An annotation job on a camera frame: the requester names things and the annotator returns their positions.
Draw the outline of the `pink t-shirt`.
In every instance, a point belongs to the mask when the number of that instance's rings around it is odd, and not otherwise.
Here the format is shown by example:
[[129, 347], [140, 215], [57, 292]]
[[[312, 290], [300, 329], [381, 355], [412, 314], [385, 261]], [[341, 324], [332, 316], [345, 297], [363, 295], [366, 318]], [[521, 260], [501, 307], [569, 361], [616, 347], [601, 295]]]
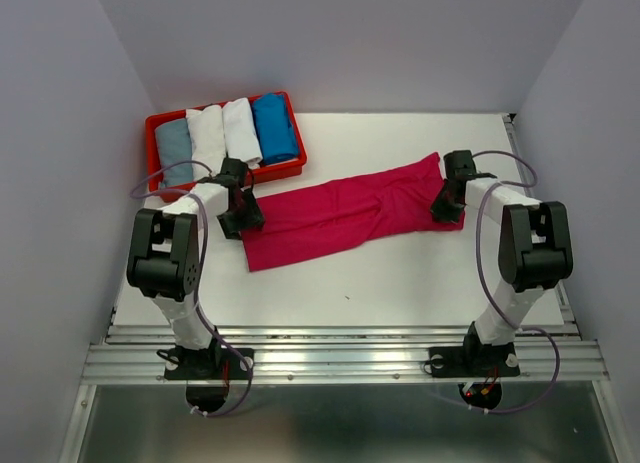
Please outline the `pink t-shirt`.
[[248, 269], [296, 264], [399, 234], [458, 231], [463, 220], [438, 222], [431, 214], [443, 184], [440, 157], [432, 153], [402, 167], [261, 197], [263, 228], [242, 233]]

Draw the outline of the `red plastic tray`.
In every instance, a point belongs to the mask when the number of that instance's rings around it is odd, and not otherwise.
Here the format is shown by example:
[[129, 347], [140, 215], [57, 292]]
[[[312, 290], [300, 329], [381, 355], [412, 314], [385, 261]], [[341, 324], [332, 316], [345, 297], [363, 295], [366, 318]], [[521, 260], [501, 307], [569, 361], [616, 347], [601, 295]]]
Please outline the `red plastic tray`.
[[[302, 136], [299, 131], [299, 127], [296, 121], [294, 108], [291, 103], [289, 94], [286, 91], [275, 91], [275, 95], [281, 95], [286, 103], [288, 112], [288, 118], [292, 131], [294, 132], [299, 155], [297, 158], [277, 163], [274, 165], [262, 166], [259, 169], [253, 171], [255, 177], [255, 183], [266, 183], [270, 181], [280, 180], [284, 178], [298, 176], [302, 173], [304, 165], [307, 163], [307, 153], [304, 146]], [[148, 186], [151, 191], [159, 189], [160, 183], [163, 181], [163, 175], [155, 175], [161, 168], [161, 162], [157, 149], [157, 142], [155, 137], [155, 129], [169, 121], [180, 119], [186, 116], [186, 110], [176, 110], [166, 113], [160, 113], [151, 115], [146, 118], [144, 123], [145, 128], [145, 150], [146, 150], [146, 167], [147, 173], [150, 177]]]

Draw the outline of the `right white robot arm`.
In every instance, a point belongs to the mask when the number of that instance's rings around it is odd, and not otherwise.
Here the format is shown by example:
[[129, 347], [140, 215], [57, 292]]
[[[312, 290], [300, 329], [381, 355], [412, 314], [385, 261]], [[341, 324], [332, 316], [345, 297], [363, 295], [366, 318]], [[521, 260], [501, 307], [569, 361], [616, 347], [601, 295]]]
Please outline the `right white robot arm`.
[[[522, 190], [533, 183], [501, 180], [476, 168], [476, 155], [457, 150], [444, 156], [444, 183], [431, 215], [438, 223], [459, 223], [466, 208], [477, 210], [476, 268], [488, 299], [472, 325], [475, 338], [460, 349], [463, 367], [482, 373], [496, 361], [494, 347], [514, 340], [532, 306], [573, 271], [567, 209], [558, 201], [543, 202]], [[485, 218], [499, 225], [500, 281], [490, 290], [484, 275], [481, 231]]]

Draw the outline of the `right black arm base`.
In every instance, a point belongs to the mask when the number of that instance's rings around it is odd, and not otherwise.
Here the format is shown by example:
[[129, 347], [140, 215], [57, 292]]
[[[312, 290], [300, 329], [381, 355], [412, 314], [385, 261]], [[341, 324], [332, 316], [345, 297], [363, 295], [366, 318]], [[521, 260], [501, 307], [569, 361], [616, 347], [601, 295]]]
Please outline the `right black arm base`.
[[467, 334], [460, 345], [430, 347], [423, 370], [434, 378], [483, 379], [521, 374], [513, 343], [482, 344]]

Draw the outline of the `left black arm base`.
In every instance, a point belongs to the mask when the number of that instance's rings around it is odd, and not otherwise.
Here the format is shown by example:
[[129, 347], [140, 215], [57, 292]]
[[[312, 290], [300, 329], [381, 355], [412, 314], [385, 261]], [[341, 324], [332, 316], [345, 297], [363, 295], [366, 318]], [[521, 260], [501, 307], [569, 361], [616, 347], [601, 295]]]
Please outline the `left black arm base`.
[[156, 351], [165, 364], [164, 378], [169, 381], [247, 381], [244, 361], [253, 363], [255, 352], [240, 348], [239, 353], [243, 359], [220, 346], [201, 350], [174, 346]]

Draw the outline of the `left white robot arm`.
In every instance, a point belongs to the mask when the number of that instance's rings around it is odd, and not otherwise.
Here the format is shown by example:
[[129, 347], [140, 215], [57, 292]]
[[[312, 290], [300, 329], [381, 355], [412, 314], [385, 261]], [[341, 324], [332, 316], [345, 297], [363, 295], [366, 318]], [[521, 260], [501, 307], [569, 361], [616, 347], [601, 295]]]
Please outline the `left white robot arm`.
[[134, 199], [159, 197], [165, 205], [142, 208], [135, 215], [128, 284], [160, 309], [173, 330], [176, 349], [189, 352], [188, 365], [202, 377], [215, 375], [223, 356], [216, 347], [220, 336], [204, 316], [199, 298], [209, 223], [216, 220], [228, 240], [260, 230], [265, 217], [254, 184], [247, 163], [225, 158], [218, 173], [208, 173], [190, 190], [169, 187], [144, 193], [137, 186], [131, 192]]

